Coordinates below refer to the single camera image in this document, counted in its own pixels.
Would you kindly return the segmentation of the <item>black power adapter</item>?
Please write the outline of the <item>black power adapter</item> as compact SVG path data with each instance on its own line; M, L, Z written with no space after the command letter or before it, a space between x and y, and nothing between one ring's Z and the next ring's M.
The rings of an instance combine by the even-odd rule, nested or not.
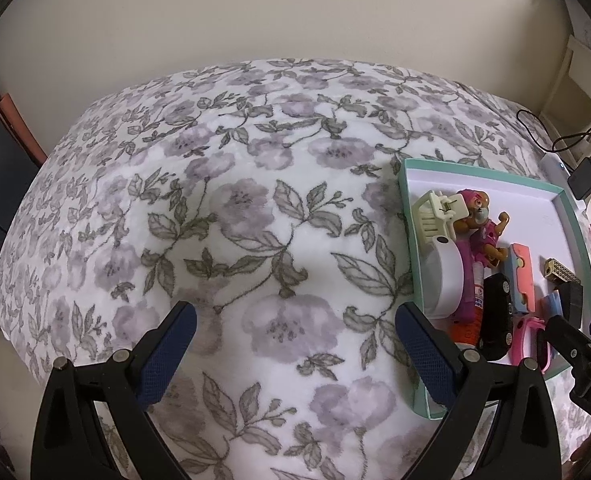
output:
M570 324L579 327L582 321L583 286L576 282L559 283L555 292L559 295L562 316Z

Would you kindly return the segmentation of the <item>pink smart watch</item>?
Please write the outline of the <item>pink smart watch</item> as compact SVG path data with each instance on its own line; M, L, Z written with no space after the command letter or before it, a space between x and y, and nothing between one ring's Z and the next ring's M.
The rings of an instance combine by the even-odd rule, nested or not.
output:
M545 322L534 314L520 316L513 327L509 360L518 365L522 360L533 359L542 373L551 362L551 349L545 334Z

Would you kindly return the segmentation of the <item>gold black patterned harmonica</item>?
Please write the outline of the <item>gold black patterned harmonica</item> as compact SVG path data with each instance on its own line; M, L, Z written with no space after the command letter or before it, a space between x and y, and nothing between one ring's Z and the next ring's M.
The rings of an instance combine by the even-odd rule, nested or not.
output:
M572 272L555 258L548 258L545 260L543 266L543 275L547 281L550 281L550 283L553 284L580 284L581 282L574 272Z

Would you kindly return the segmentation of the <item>black toy car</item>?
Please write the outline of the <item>black toy car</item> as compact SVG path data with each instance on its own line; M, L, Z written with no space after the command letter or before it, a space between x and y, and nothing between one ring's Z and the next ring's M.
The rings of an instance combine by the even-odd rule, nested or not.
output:
M484 280L478 349L487 361L503 358L512 345L512 301L508 278L495 273Z

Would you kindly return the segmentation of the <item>blue orange small box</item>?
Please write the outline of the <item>blue orange small box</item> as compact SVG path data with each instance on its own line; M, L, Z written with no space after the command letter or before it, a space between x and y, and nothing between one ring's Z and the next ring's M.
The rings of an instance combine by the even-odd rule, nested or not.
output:
M503 272L508 278L513 309L521 314L534 313L535 291L530 249L525 245L512 243L503 263Z

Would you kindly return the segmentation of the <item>orange glue bottle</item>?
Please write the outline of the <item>orange glue bottle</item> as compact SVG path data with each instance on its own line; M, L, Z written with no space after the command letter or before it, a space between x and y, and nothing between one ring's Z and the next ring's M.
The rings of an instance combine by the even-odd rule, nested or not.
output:
M474 348L481 338L484 307L484 266L481 262L472 264L472 300L467 302L467 315L453 322L451 335L461 348Z

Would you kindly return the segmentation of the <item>cream plastic hair claw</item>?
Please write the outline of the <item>cream plastic hair claw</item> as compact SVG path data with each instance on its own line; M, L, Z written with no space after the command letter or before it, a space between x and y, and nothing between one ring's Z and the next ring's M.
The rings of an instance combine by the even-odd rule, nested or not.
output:
M460 193L444 195L426 192L411 206L419 245L425 246L437 236L455 240L455 222L466 219L468 214L469 209Z

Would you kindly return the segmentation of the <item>blue orange carrot knife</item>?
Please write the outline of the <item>blue orange carrot knife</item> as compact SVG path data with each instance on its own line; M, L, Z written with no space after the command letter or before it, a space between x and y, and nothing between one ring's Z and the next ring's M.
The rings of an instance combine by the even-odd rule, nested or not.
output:
M559 292L554 290L541 300L541 315L545 321L557 315L563 315Z

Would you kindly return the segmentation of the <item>purple plastic stick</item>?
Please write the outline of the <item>purple plastic stick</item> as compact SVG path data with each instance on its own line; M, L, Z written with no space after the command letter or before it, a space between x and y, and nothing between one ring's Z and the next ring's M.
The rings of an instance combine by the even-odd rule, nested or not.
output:
M463 293L454 314L456 322L471 322L474 319L474 278L473 256L469 240L456 240L456 246L463 264Z

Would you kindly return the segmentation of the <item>teal white tray box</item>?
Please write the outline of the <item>teal white tray box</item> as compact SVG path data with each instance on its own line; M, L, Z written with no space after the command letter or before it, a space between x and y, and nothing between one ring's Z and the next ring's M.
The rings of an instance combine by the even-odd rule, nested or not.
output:
M402 203L409 229L408 250L413 270L414 302L420 311L427 306L429 278L421 269L422 249L417 222L411 207L428 192L452 195L460 188L473 188L489 193L491 209L508 211L510 222L503 244L521 244L530 249L523 257L524 266L532 271L534 298L553 289L543 274L544 262L558 260L582 282L582 328L591 322L591 259L584 231L563 188L516 174L492 169L410 158L399 173Z

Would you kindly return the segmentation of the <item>black plugged adapter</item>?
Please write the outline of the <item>black plugged adapter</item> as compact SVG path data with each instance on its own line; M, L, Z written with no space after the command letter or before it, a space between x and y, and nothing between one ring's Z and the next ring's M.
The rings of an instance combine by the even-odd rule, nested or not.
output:
M576 200L586 200L591 195L591 159L582 159L569 175L568 186Z

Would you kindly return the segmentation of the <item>white power strip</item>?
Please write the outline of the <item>white power strip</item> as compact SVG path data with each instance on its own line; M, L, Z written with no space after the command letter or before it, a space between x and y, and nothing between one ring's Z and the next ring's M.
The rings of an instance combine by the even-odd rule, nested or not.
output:
M546 178L550 183L558 185L561 188L568 188L568 178L570 177L570 173L568 172L565 163L557 154L546 153L539 162L539 166L542 167L542 170L545 172Z

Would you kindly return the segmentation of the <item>white wooden shelf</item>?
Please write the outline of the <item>white wooden shelf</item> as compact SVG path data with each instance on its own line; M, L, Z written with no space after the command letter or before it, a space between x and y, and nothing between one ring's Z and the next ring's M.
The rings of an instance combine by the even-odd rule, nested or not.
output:
M539 118L568 166L591 157L591 49L573 35Z

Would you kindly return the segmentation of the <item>floral grey white blanket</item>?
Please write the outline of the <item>floral grey white blanket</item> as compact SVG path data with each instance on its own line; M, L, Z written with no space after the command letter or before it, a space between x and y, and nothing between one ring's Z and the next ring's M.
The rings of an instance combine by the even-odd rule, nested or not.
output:
M0 325L38 382L179 300L200 326L150 416L197 479L397 479L434 422L394 311L414 291L397 176L446 160L545 178L518 105L350 61L189 70L92 104L0 254Z

